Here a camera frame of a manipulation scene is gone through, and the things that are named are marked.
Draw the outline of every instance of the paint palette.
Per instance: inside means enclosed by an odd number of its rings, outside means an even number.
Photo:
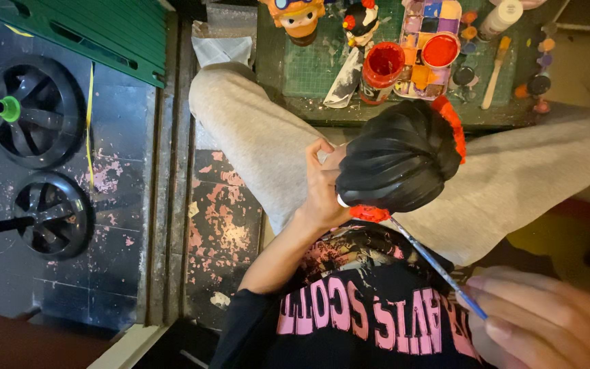
[[[459,31],[462,15],[457,0],[404,0],[405,18],[400,46],[405,51],[405,69],[393,92],[409,98],[434,100],[442,95],[450,80],[451,65],[430,68],[422,61],[422,48],[438,32]]]

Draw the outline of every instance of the wheel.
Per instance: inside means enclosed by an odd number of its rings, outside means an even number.
[[[10,60],[0,69],[0,100],[4,97],[19,105],[19,114],[8,121],[0,116],[0,147],[13,162],[45,169],[62,163],[78,148],[85,104],[76,81],[61,64],[37,55]]]
[[[93,235],[94,217],[88,198],[71,180],[52,172],[38,172],[18,186],[12,202],[15,218],[35,222],[18,233],[24,243],[48,260],[77,256]]]

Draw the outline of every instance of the hand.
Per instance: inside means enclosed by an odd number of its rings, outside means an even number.
[[[539,274],[496,266],[467,292],[488,315],[471,314],[473,346],[501,369],[590,369],[590,295]],[[463,299],[459,303],[469,309]]]
[[[326,232],[352,219],[349,208],[342,207],[336,200],[336,178],[339,169],[325,169],[318,160],[318,151],[327,154],[334,147],[324,138],[318,138],[306,148],[306,201],[297,209],[295,216],[317,232]]]

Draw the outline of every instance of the black hair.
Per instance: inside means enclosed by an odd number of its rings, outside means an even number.
[[[421,100],[403,101],[348,144],[336,191],[350,206],[414,211],[438,197],[461,161],[450,124]]]
[[[351,15],[354,17],[354,27],[352,29],[347,29],[352,33],[354,36],[363,36],[366,33],[370,32],[373,28],[375,28],[375,24],[377,24],[377,18],[373,19],[372,22],[368,23],[367,26],[363,25],[363,21],[366,18],[366,7],[363,6],[361,3],[352,4],[348,7],[348,10],[345,12],[345,16]]]

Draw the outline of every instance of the figurine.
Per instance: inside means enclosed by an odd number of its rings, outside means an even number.
[[[318,19],[324,15],[324,0],[259,0],[267,8],[277,28],[283,27],[297,46],[315,40]]]
[[[361,0],[361,3],[348,7],[343,19],[343,29],[346,31],[349,46],[365,46],[373,38],[374,32],[379,28],[378,9],[374,0]]]

